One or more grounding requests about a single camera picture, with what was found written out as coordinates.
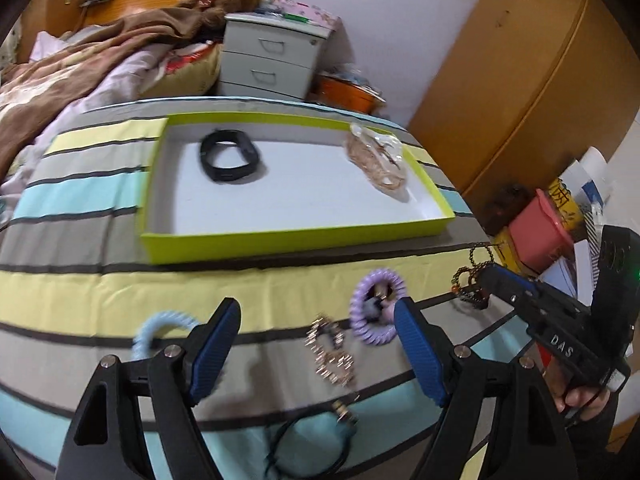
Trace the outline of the right hand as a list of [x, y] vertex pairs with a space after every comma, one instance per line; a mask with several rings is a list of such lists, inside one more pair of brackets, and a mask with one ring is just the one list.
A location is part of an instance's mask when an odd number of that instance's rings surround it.
[[550, 386], [555, 406], [560, 413], [574, 412], [580, 420], [590, 420], [598, 416], [610, 400], [610, 390], [578, 387], [568, 390], [567, 386]]

